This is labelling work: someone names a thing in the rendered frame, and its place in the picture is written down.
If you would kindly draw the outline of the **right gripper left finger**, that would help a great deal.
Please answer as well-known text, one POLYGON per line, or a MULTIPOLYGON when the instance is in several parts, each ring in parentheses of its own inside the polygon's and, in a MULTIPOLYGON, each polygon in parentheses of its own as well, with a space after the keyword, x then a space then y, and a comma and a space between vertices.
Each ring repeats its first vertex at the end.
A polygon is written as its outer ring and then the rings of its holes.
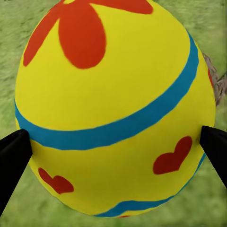
POLYGON ((32 154, 26 129, 17 130, 0 140, 0 216, 32 154))

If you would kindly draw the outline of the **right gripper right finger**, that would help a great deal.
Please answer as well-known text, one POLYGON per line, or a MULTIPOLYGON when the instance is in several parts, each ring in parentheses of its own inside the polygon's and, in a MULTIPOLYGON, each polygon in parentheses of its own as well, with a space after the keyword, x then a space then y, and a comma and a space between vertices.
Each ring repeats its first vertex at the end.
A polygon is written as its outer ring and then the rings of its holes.
POLYGON ((204 125, 200 144, 227 188, 227 132, 204 125))

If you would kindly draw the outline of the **easter egg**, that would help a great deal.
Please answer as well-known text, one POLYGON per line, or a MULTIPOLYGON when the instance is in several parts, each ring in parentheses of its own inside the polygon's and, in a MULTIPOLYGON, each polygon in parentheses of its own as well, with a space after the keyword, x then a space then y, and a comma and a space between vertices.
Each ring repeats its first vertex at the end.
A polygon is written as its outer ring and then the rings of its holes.
POLYGON ((61 0, 34 29, 15 87, 28 162, 95 217, 151 211, 192 180, 214 127, 212 78, 184 26, 152 0, 61 0))

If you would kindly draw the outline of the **wicker basket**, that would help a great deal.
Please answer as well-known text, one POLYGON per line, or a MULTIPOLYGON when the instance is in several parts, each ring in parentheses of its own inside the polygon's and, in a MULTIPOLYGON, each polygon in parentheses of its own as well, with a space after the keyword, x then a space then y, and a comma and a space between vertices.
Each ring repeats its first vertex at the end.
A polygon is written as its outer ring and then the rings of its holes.
POLYGON ((205 59, 212 78, 214 97, 217 106, 221 103, 223 96, 227 93, 227 71, 219 78, 218 72, 215 69, 210 57, 203 52, 201 53, 205 59))

